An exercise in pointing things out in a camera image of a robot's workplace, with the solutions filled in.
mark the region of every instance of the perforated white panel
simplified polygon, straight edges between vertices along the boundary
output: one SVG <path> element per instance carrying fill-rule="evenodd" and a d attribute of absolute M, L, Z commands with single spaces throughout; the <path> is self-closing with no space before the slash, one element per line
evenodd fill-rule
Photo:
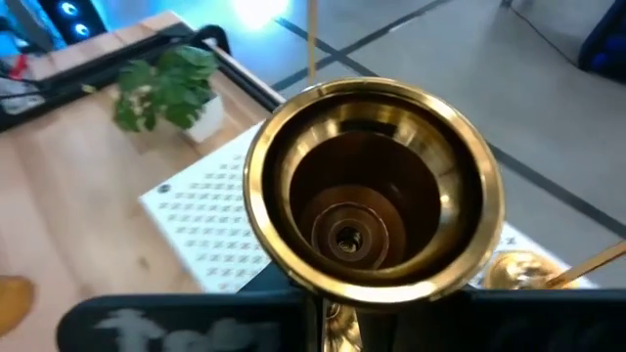
<path fill-rule="evenodd" d="M 270 259 L 249 227 L 244 208 L 243 165 L 258 125 L 140 198 L 161 233 L 207 292 L 237 292 Z M 505 224 L 497 248 L 528 249 L 567 266 Z M 471 282 L 480 286 L 481 275 Z M 581 287 L 594 287 L 585 279 Z"/>

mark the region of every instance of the floor tile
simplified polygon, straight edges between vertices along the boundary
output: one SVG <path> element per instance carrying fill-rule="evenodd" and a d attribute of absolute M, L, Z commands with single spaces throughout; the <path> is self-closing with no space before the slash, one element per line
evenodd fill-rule
<path fill-rule="evenodd" d="M 255 20 L 238 1 L 149 1 L 128 6 L 121 0 L 102 2 L 103 18 L 110 29 L 130 25 L 160 12 L 172 10 L 191 27 L 221 25 L 228 35 L 233 57 L 259 78 L 273 84 L 306 66 L 306 42 L 271 18 Z M 325 57 L 316 50 L 317 59 Z"/>
<path fill-rule="evenodd" d="M 515 0 L 513 8 L 574 62 L 614 0 Z"/>
<path fill-rule="evenodd" d="M 346 47 L 432 0 L 318 0 L 318 37 L 335 49 Z M 306 28 L 307 5 L 291 0 L 284 16 Z"/>
<path fill-rule="evenodd" d="M 316 72 L 314 83 L 328 82 L 333 79 L 356 76 L 359 76 L 359 74 L 354 72 L 352 69 L 340 63 L 332 63 Z M 298 94 L 309 85 L 308 80 L 305 78 L 282 90 L 280 93 L 288 99 Z"/>
<path fill-rule="evenodd" d="M 501 172 L 507 221 L 565 263 L 580 263 L 620 240 L 508 168 L 501 166 Z M 626 288 L 626 258 L 599 269 L 588 279 L 602 287 Z"/>
<path fill-rule="evenodd" d="M 442 97 L 495 146 L 626 223 L 626 87 L 570 65 L 498 1 L 442 5 L 351 58 Z"/>

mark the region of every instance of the brass rod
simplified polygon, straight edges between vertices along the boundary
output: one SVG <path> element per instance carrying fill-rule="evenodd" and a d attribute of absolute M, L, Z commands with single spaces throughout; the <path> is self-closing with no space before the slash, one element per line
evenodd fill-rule
<path fill-rule="evenodd" d="M 313 85 L 315 80 L 315 41 L 317 32 L 317 0 L 308 0 L 307 11 L 307 57 L 308 57 L 308 83 Z"/>
<path fill-rule="evenodd" d="M 626 254 L 626 241 L 619 242 L 546 282 L 546 288 L 559 288 Z"/>

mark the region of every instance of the gray floor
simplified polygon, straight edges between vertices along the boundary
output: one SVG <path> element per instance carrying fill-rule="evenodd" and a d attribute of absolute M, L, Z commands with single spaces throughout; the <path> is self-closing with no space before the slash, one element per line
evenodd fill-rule
<path fill-rule="evenodd" d="M 305 88 L 305 1 L 255 28 L 236 2 L 110 0 L 101 10 L 112 28 L 163 10 L 220 24 L 261 79 L 287 97 Z M 501 161 L 508 221 L 575 263 L 626 238 L 626 87 L 572 64 L 612 2 L 319 0 L 318 80 L 377 74 L 458 108 Z M 590 279 L 626 286 L 626 259 Z"/>

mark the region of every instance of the wooden table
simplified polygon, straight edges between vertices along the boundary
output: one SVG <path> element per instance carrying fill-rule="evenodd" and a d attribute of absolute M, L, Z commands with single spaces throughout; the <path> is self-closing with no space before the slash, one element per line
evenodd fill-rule
<path fill-rule="evenodd" d="M 32 62 L 33 75 L 80 65 L 177 22 L 165 13 L 73 45 Z M 164 124 L 150 134 L 122 133 L 112 123 L 114 86 L 0 135 L 0 275 L 29 277 L 37 289 L 33 311 L 0 337 L 0 351 L 56 351 L 61 316 L 95 295 L 199 290 L 137 198 L 269 116 L 223 73 L 211 82 L 226 118 L 201 145 Z"/>

